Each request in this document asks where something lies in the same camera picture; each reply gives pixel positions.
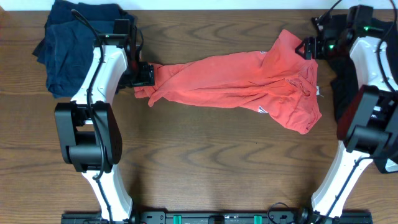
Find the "red t-shirt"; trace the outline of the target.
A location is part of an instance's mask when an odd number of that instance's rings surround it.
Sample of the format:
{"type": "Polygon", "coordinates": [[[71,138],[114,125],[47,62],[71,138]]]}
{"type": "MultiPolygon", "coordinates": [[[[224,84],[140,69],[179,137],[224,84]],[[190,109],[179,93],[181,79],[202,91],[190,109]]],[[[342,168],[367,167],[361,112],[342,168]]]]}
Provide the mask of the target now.
{"type": "Polygon", "coordinates": [[[268,114],[284,128],[308,133],[322,114],[314,60],[295,53],[301,40],[283,30],[272,48],[154,66],[155,84],[134,89],[149,106],[165,98],[181,104],[246,108],[268,114]]]}

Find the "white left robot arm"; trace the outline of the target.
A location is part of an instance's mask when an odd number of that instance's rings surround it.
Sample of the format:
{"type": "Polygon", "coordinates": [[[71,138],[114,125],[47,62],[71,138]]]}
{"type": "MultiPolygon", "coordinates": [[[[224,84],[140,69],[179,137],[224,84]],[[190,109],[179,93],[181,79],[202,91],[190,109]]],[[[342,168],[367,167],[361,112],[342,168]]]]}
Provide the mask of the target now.
{"type": "Polygon", "coordinates": [[[98,34],[83,84],[55,107],[63,160],[89,182],[101,207],[64,213],[62,223],[139,223],[119,170],[123,142],[112,104],[120,89],[154,84],[154,68],[140,54],[134,34],[98,34]]]}

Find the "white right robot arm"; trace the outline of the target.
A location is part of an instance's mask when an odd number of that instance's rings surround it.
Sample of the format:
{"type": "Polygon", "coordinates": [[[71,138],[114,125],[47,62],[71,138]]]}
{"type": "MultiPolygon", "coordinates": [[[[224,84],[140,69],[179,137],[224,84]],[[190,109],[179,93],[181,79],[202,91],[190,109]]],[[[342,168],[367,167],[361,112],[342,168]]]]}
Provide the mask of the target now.
{"type": "Polygon", "coordinates": [[[339,37],[304,39],[295,49],[304,59],[343,58],[357,86],[338,119],[338,150],[310,205],[296,223],[372,223],[367,211],[345,211],[346,199],[368,165],[397,172],[397,32],[374,26],[345,29],[339,37]]]}

